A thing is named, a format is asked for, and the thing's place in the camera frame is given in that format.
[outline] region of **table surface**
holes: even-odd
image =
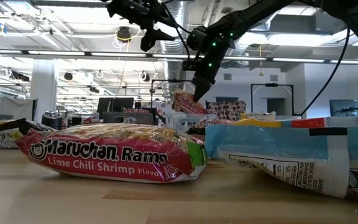
[[[61,175],[0,150],[0,223],[358,223],[358,202],[210,162],[198,180],[137,184]]]

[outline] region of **ceiling duct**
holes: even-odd
[[[173,1],[167,4],[169,11],[171,12],[172,16],[175,18],[176,22],[183,26],[186,23],[186,6],[187,2],[183,1]],[[177,31],[165,24],[158,24],[158,27],[165,33],[171,35],[172,37],[178,37]],[[182,54],[183,53],[183,44],[179,38],[176,38],[174,41],[161,41],[161,48],[164,53],[166,54]],[[182,70],[181,61],[177,62],[164,62],[164,72],[165,78],[167,79],[185,79],[186,72]],[[168,89],[170,91],[173,90],[173,86],[169,86]]]

